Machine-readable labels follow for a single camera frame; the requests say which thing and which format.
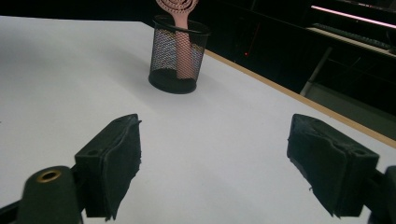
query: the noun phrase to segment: table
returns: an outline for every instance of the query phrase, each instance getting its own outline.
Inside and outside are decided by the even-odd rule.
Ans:
[[[0,17],[0,206],[136,113],[142,164],[114,223],[366,223],[368,209],[331,217],[309,190],[286,156],[291,116],[372,149],[381,172],[395,163],[394,142],[211,52],[194,92],[159,91],[148,81],[152,36],[135,21]]]

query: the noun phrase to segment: pencil cup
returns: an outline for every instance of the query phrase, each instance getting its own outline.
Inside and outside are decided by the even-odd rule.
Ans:
[[[148,81],[162,91],[189,93],[196,89],[209,29],[189,21],[189,29],[175,26],[171,16],[155,16]]]

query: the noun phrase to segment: pink light strip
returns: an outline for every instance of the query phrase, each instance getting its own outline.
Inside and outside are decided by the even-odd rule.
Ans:
[[[346,14],[346,13],[343,13],[343,12],[327,9],[327,8],[324,8],[324,7],[312,6],[312,8],[317,9],[317,10],[321,10],[321,11],[325,11],[325,12],[330,12],[332,14],[348,17],[348,18],[355,19],[355,20],[367,21],[367,22],[370,22],[370,23],[373,23],[373,24],[382,25],[382,26],[386,26],[386,27],[389,27],[389,28],[392,28],[392,29],[396,29],[396,25],[392,25],[392,24],[385,23],[385,22],[382,22],[382,21],[373,21],[373,20],[369,20],[369,19],[366,19],[366,18],[363,18],[363,17],[358,17],[358,16]]]

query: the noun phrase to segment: white table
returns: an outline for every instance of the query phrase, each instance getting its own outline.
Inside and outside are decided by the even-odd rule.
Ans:
[[[210,52],[196,91],[159,91],[148,81],[152,36],[141,22],[0,17],[0,206],[20,199],[36,171],[75,164],[111,120],[137,113],[142,164],[115,223],[366,223],[368,209],[331,217],[309,190],[286,156],[291,116],[361,142],[380,154],[381,172],[396,163],[394,148]]]

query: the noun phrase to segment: pink hairbrush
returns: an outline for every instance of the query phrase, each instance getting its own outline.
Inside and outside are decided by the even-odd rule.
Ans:
[[[188,30],[188,17],[198,0],[156,0],[157,4],[172,15],[175,26]],[[176,31],[177,78],[194,78],[189,34]]]

